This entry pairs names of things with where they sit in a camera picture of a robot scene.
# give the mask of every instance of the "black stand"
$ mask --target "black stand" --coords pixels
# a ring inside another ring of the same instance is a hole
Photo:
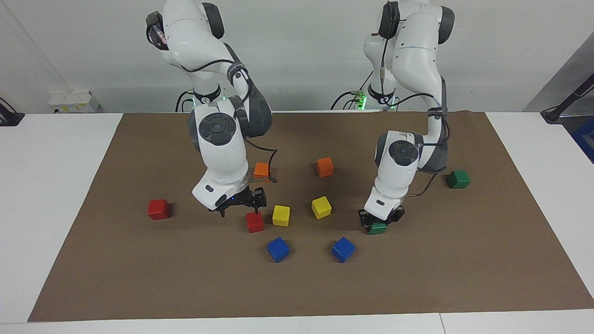
[[[575,92],[567,96],[565,101],[561,102],[561,104],[557,108],[555,108],[555,110],[549,112],[541,112],[542,117],[549,124],[561,124],[561,122],[559,121],[559,116],[561,116],[561,113],[564,112],[565,109],[567,109],[567,107],[569,107],[573,102],[581,98],[586,93],[586,91],[590,89],[590,87],[592,87],[593,85],[594,74],[590,75],[590,77],[586,79],[586,81],[584,81],[584,83],[581,84]]]
[[[22,112],[10,112],[0,103],[0,127],[16,127],[23,117]]]

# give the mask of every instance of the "red cube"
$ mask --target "red cube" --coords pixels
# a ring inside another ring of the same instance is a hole
[[[169,218],[169,203],[166,200],[153,200],[148,204],[148,216],[153,220]]]
[[[248,232],[260,232],[264,230],[264,219],[262,218],[262,211],[255,213],[250,212],[245,215],[245,220],[248,223]]]

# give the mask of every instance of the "green led light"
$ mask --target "green led light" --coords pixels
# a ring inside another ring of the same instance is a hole
[[[367,103],[367,96],[363,95],[362,97],[359,98],[359,100],[357,101],[357,109],[359,110],[364,110],[365,109],[365,104]]]

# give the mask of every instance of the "electrical outlet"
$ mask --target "electrical outlet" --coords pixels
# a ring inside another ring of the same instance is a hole
[[[52,112],[93,113],[101,112],[103,108],[88,90],[74,90],[72,92],[48,92],[49,105]]]

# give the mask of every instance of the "circular joint cap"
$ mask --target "circular joint cap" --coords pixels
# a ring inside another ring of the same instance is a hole
[[[200,136],[216,146],[230,142],[235,129],[235,120],[231,116],[220,112],[206,116],[198,126]]]
[[[419,150],[411,142],[397,140],[388,148],[390,157],[400,166],[409,166],[419,157]]]

